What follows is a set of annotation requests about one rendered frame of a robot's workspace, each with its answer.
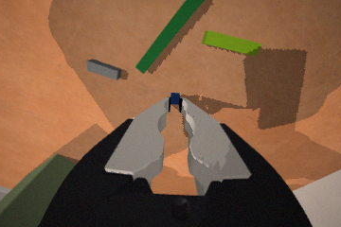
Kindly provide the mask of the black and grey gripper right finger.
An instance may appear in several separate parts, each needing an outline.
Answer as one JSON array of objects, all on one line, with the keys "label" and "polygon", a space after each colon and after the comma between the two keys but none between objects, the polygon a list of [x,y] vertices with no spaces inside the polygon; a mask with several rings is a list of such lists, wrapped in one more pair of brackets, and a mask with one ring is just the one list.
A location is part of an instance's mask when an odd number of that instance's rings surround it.
[{"label": "black and grey gripper right finger", "polygon": [[287,183],[236,132],[184,97],[179,111],[186,118],[188,171],[198,196],[219,181],[227,197],[258,206],[286,227],[313,227]]}]

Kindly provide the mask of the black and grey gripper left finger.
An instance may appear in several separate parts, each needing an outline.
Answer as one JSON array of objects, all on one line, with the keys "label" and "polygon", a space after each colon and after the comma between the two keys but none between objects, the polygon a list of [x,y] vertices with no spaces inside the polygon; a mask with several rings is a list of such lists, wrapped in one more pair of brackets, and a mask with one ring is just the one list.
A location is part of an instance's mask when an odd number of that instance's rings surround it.
[{"label": "black and grey gripper left finger", "polygon": [[65,227],[99,201],[132,193],[136,178],[147,179],[151,187],[152,179],[163,169],[161,131],[170,111],[167,96],[128,118],[93,146],[66,176],[38,227]]}]

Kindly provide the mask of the small blue cube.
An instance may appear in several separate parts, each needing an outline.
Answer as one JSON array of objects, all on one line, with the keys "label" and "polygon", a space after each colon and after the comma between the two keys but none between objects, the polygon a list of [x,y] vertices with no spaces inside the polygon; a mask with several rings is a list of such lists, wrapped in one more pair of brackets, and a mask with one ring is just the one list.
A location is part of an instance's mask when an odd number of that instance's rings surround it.
[{"label": "small blue cube", "polygon": [[170,93],[170,104],[179,105],[180,93]]}]

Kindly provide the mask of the lime green rod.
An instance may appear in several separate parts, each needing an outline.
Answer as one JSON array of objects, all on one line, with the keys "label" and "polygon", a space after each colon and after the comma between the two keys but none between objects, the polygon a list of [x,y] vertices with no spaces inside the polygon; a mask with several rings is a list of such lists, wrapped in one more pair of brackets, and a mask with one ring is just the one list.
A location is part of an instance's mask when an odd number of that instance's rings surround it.
[{"label": "lime green rod", "polygon": [[261,44],[210,30],[205,32],[202,44],[217,46],[256,57],[261,48]]}]

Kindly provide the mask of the dark green rod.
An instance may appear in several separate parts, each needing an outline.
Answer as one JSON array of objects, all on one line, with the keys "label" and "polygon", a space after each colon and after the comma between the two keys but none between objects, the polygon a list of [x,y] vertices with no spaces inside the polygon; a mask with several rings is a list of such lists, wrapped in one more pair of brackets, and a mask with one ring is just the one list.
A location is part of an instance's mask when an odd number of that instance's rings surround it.
[{"label": "dark green rod", "polygon": [[144,74],[176,33],[205,0],[186,0],[174,14],[135,68]]}]

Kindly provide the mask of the grey rectangular bar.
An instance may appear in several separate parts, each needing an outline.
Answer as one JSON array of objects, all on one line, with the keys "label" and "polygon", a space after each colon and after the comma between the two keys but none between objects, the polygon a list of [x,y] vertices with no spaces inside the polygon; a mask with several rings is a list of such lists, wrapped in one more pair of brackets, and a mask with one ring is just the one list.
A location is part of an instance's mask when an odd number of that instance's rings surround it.
[{"label": "grey rectangular bar", "polygon": [[87,61],[87,71],[114,80],[120,79],[121,76],[120,68],[94,59]]}]

